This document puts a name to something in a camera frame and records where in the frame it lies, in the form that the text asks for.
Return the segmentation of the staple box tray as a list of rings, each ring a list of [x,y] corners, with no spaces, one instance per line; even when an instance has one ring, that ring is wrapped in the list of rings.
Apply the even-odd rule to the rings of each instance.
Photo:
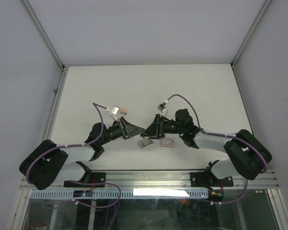
[[[138,142],[138,145],[139,145],[139,147],[140,147],[141,149],[143,149],[143,148],[145,148],[145,147],[147,147],[147,146],[150,146],[150,145],[152,145],[152,144],[154,144],[154,141],[153,141],[152,139],[150,139],[150,138],[143,139],[143,140],[141,140],[141,141]]]

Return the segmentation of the red white staple box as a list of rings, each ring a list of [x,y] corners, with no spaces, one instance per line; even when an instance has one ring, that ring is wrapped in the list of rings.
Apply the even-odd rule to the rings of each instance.
[[[174,148],[175,147],[175,140],[163,138],[163,139],[161,139],[161,146],[162,147],[168,147],[168,148]]]

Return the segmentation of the pink white mini stapler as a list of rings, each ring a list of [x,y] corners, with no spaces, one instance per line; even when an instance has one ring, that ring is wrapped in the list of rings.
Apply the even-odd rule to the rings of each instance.
[[[123,108],[123,107],[119,107],[119,112],[123,115],[127,115],[128,113],[128,110],[126,108]]]

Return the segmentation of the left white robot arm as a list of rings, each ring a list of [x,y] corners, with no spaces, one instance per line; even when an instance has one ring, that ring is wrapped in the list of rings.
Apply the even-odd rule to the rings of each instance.
[[[44,140],[20,164],[19,171],[38,190],[59,181],[76,181],[80,186],[86,186],[91,181],[91,170],[84,162],[97,160],[105,151],[103,145],[143,132],[144,128],[129,123],[124,117],[109,127],[99,122],[92,126],[87,140],[80,145],[58,147],[52,140]]]

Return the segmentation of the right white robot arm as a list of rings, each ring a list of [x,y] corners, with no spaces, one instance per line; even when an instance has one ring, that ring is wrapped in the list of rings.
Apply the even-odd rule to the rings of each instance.
[[[267,170],[272,160],[271,153],[248,130],[242,129],[234,134],[202,131],[193,122],[187,109],[180,109],[175,118],[157,114],[152,124],[141,133],[143,138],[163,139],[166,134],[177,134],[189,148],[210,149],[227,154],[226,160],[210,162],[206,168],[205,181],[217,185],[222,179],[240,175],[254,180]]]

